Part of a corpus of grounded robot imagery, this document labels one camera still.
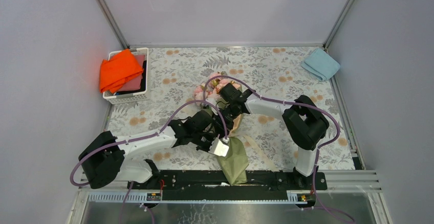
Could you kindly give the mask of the fake rose stem with bud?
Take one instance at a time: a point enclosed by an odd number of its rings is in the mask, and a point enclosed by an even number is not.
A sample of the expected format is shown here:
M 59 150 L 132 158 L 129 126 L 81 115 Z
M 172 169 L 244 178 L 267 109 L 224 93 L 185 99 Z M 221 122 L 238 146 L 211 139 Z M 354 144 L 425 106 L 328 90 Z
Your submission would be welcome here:
M 235 89 L 240 89 L 241 85 L 237 82 L 235 82 L 234 80 L 231 79 L 222 79 L 220 81 L 218 81 L 218 84 L 215 86 L 214 90 L 219 93 L 220 90 L 222 88 L 224 88 L 225 86 L 231 84 Z

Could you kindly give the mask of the pink fake rose stem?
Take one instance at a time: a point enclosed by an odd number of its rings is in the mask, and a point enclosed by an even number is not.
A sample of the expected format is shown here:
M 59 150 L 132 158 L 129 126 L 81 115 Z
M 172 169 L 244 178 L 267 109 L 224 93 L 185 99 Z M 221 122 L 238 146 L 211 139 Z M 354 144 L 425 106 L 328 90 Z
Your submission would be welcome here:
M 221 75 L 222 75 L 221 72 L 212 73 L 208 78 L 208 86 L 210 88 L 215 88 L 221 80 L 221 77 L 220 77 Z

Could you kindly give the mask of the peach fake rose stem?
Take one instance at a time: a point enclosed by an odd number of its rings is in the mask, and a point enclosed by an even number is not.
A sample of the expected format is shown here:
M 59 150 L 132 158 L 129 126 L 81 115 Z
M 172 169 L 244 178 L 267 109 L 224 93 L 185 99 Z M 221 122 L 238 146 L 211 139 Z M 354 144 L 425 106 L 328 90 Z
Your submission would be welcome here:
M 193 92 L 193 98 L 195 100 L 206 100 L 208 96 L 211 94 L 210 91 L 205 90 L 206 86 L 199 85 L 195 88 Z

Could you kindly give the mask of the brown kraft wrapping paper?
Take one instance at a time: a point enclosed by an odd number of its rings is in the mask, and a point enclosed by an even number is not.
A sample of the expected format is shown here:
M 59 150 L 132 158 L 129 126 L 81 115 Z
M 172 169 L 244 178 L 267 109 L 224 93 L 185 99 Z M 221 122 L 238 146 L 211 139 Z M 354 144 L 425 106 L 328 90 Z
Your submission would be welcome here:
M 229 134 L 229 150 L 226 156 L 217 156 L 220 168 L 229 185 L 239 185 L 247 182 L 246 169 L 249 166 L 248 156 L 243 142 L 235 136 L 240 127 L 243 115 L 234 120 L 234 127 Z

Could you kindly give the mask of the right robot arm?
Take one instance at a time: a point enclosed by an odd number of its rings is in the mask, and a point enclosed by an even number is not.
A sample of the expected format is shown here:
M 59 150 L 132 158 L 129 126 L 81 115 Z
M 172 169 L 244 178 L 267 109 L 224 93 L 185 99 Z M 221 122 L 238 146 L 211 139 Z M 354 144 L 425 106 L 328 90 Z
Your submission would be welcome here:
M 286 102 L 261 97 L 250 90 L 241 92 L 230 83 L 218 94 L 224 101 L 221 113 L 227 129 L 233 127 L 233 120 L 241 114 L 259 114 L 281 119 L 292 141 L 298 146 L 294 184 L 300 189 L 313 184 L 317 144 L 325 137 L 330 124 L 309 97 L 301 95 L 295 102 Z

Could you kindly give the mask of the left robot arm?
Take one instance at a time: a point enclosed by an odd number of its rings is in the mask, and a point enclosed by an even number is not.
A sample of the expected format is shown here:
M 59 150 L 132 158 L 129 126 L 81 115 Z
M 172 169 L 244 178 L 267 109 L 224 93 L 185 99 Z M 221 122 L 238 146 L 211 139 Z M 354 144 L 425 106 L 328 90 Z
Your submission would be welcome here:
M 202 110 L 193 117 L 170 120 L 166 127 L 135 135 L 116 137 L 110 131 L 102 132 L 78 157 L 88 180 L 84 185 L 99 189 L 113 181 L 133 181 L 154 188 L 159 181 L 158 169 L 151 160 L 135 159 L 153 150 L 193 143 L 198 150 L 226 156 L 229 140 L 212 131 L 219 123 L 215 115 Z

